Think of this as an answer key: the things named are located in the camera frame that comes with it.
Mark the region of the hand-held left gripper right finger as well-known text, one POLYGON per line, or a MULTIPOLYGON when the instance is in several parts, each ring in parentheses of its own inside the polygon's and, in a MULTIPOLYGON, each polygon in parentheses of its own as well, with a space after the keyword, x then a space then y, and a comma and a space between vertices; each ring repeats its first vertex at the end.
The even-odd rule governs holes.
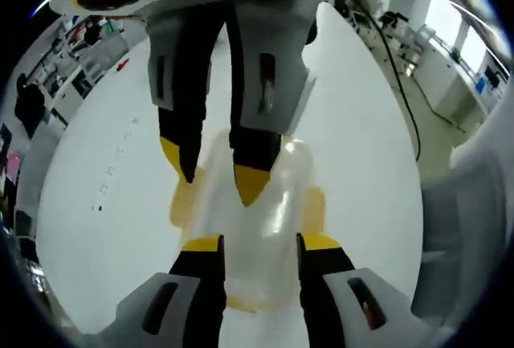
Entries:
POLYGON ((355 268, 322 233, 296 236, 300 305, 311 347, 435 347, 436 329, 407 296, 368 268, 355 268))

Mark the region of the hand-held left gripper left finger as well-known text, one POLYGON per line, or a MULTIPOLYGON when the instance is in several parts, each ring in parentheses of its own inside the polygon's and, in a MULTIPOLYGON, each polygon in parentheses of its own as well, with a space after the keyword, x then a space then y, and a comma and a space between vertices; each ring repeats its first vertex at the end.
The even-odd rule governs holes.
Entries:
POLYGON ((82 337, 83 347, 218 347, 226 309, 224 238, 186 242, 116 307, 115 320, 82 337))

